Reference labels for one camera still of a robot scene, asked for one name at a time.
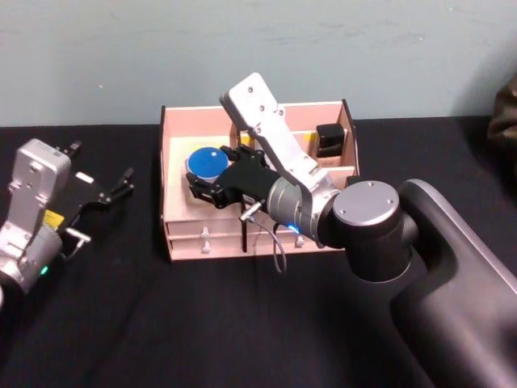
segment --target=robotic arm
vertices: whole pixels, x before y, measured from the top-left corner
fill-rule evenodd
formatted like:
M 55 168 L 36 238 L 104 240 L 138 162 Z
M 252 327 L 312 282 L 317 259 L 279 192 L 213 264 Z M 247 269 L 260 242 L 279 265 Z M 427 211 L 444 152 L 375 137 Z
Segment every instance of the robotic arm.
M 438 386 L 517 386 L 517 279 L 443 196 L 417 179 L 396 190 L 353 177 L 339 191 L 298 146 L 258 74 L 221 104 L 276 171 L 262 151 L 224 149 L 239 156 L 214 183 L 187 175 L 194 196 L 223 208 L 246 194 L 256 202 L 242 220 L 261 209 L 321 245 L 346 248 L 354 273 L 371 282 L 403 276 L 413 247 L 427 276 L 397 295 L 391 311 L 422 367 Z M 252 183 L 239 179 L 243 171 Z
M 91 240 L 74 229 L 85 211 L 107 209 L 133 190 L 132 169 L 111 191 L 81 172 L 70 178 L 71 159 L 80 147 L 77 141 L 59 150 L 33 139 L 16 153 L 11 204 L 0 229 L 0 309 L 6 299 L 3 291 L 14 296 L 30 291 L 61 252 L 63 238 L 77 239 L 68 258 Z

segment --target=gray wall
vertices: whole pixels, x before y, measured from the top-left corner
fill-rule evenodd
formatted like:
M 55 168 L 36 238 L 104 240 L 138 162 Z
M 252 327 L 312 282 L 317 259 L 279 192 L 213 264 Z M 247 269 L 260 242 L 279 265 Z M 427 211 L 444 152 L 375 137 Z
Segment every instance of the gray wall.
M 354 118 L 485 114 L 516 0 L 0 0 L 0 125 L 155 123 L 258 71 Z

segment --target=table surface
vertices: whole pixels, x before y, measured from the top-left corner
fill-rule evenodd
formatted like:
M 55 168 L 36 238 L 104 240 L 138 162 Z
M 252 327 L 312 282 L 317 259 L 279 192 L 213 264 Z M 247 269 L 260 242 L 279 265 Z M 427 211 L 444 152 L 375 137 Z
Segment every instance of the table surface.
M 486 117 L 358 120 L 361 172 L 433 184 L 517 273 L 511 166 L 485 143 Z M 389 301 L 422 275 L 370 285 L 342 252 L 171 264 L 158 222 L 157 125 L 0 129 L 0 183 L 32 137 L 83 141 L 74 166 L 136 191 L 80 228 L 93 242 L 52 266 L 0 321 L 0 386 L 432 386 L 394 328 Z M 9 203 L 0 191 L 0 219 Z

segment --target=black table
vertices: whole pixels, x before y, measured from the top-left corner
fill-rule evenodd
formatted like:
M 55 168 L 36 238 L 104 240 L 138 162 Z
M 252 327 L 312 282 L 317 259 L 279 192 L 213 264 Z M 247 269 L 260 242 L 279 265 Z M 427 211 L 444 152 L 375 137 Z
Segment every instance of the black table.
M 517 273 L 511 167 L 485 117 L 360 120 L 363 175 L 433 184 Z M 94 236 L 2 317 L 0 386 L 431 386 L 398 336 L 389 300 L 423 273 L 370 285 L 343 253 L 171 264 L 158 222 L 157 125 L 0 129 L 0 184 L 31 137 L 83 141 L 74 166 L 110 185 L 135 168 L 132 199 L 81 228 Z M 0 191 L 0 219 L 9 196 Z

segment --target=pink wooden organizer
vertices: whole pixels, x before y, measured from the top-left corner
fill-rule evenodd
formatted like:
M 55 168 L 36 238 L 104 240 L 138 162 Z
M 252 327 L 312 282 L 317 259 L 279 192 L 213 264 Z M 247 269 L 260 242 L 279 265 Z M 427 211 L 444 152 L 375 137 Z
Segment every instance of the pink wooden organizer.
M 313 158 L 317 125 L 339 122 L 345 128 L 347 137 L 340 166 L 328 168 L 336 186 L 344 188 L 347 177 L 355 175 L 358 166 L 355 130 L 346 101 L 284 106 L 289 128 Z M 242 133 L 241 139 L 243 144 L 254 146 L 247 133 Z M 162 109 L 162 222 L 173 261 L 272 254 L 271 236 L 252 224 L 247 226 L 247 252 L 242 251 L 240 204 L 218 210 L 193 198 L 188 188 L 185 160 L 193 151 L 204 146 L 235 147 L 236 144 L 235 128 L 221 107 Z M 257 214 L 256 218 L 270 229 L 274 224 L 265 213 Z M 208 239 L 201 236 L 204 227 L 208 228 Z M 286 254 L 331 250 L 319 249 L 306 237 L 303 237 L 304 246 L 296 247 L 298 236 L 282 226 L 277 234 Z M 210 252 L 202 253 L 206 241 Z

